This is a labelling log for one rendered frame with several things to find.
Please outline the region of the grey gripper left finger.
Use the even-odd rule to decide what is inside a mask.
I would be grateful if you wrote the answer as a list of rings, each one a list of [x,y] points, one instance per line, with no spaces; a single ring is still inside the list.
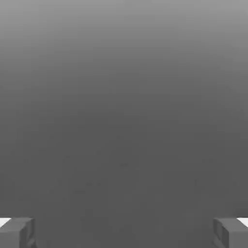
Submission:
[[[0,248],[36,248],[35,219],[0,217]]]

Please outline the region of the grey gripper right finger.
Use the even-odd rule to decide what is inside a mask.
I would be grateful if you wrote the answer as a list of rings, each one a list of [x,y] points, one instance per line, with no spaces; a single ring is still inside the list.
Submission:
[[[248,217],[213,219],[216,248],[248,248]]]

